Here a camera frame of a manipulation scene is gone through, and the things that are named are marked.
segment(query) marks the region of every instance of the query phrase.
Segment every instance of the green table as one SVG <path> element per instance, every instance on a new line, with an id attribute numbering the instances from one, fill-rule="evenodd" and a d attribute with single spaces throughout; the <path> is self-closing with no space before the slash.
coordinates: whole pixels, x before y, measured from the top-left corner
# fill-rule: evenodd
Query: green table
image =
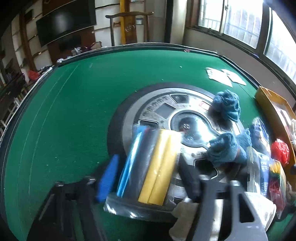
<path id="1" fill-rule="evenodd" d="M 233 88 L 210 80 L 206 67 L 237 73 L 246 86 Z M 230 89 L 240 98 L 244 127 L 261 116 L 247 75 L 215 53 L 176 45 L 132 45 L 108 48 L 65 61 L 36 86 L 14 117 L 2 172 L 1 214 L 10 230 L 25 241 L 32 221 L 53 183 L 80 180 L 108 159 L 106 137 L 118 105 L 140 88 L 162 82 L 194 85 L 216 94 Z M 171 224 L 149 223 L 98 212 L 109 240 L 151 240 Z"/>

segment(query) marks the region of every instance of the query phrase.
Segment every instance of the yellow roll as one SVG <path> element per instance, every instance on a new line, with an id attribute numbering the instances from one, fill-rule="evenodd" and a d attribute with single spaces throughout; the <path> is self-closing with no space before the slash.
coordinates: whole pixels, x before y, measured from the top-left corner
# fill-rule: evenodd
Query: yellow roll
<path id="1" fill-rule="evenodd" d="M 163 160 L 158 172 L 158 176 L 154 183 L 148 203 L 163 205 L 170 180 L 175 168 L 177 155 L 180 152 L 181 146 L 181 133 L 170 131 L 170 137 L 167 141 Z"/>
<path id="2" fill-rule="evenodd" d="M 160 130 L 160 134 L 157 143 L 154 147 L 154 152 L 151 158 L 150 166 L 141 189 L 140 196 L 138 198 L 139 202 L 148 203 L 151 191 L 153 189 L 155 180 L 158 176 L 158 171 L 160 169 L 161 161 L 163 159 L 163 154 L 165 152 L 165 147 L 170 135 L 169 130 Z"/>

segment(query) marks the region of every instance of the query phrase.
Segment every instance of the window sill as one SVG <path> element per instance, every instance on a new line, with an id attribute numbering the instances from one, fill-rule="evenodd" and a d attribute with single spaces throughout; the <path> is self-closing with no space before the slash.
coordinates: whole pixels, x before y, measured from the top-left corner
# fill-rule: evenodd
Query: window sill
<path id="1" fill-rule="evenodd" d="M 219 35 L 218 32 L 216 34 L 215 32 L 213 32 L 213 30 L 211 32 L 200 30 L 200 29 L 198 29 L 198 26 L 187 27 L 187 29 L 195 30 L 195 31 L 216 37 L 224 42 L 227 42 L 227 43 L 237 47 L 238 49 L 247 53 L 248 55 L 252 56 L 257 61 L 259 61 L 262 65 L 264 65 L 269 71 L 271 71 L 281 81 L 281 83 L 288 89 L 288 91 L 291 93 L 291 95 L 296 100 L 296 84 L 288 77 L 288 75 L 286 73 L 284 73 L 275 63 L 273 63 L 265 55 L 258 56 L 255 54 L 254 51 L 251 50 L 252 49 L 251 46 L 250 46 L 250 48 L 246 48 L 242 44 L 239 44 L 239 40 L 232 38 L 230 36 L 227 36 L 228 38 L 233 39 L 233 41 L 230 41 L 229 39 L 226 39 L 223 36 Z"/>

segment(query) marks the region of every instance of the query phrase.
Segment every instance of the window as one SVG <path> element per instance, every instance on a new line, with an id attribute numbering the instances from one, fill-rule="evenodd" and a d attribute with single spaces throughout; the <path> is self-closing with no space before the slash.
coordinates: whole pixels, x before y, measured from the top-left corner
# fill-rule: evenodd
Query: window
<path id="1" fill-rule="evenodd" d="M 296 83 L 296 43 L 275 11 L 266 56 Z"/>
<path id="2" fill-rule="evenodd" d="M 262 0 L 228 0 L 224 34 L 256 48 L 262 23 Z"/>
<path id="3" fill-rule="evenodd" d="M 201 0 L 199 26 L 220 29 L 223 0 Z"/>

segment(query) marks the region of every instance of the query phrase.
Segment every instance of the television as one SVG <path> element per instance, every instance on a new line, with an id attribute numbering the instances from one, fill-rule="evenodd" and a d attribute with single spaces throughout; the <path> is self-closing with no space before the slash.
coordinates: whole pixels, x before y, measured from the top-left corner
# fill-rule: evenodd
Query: television
<path id="1" fill-rule="evenodd" d="M 74 0 L 36 21 L 41 46 L 96 25 L 95 0 Z"/>

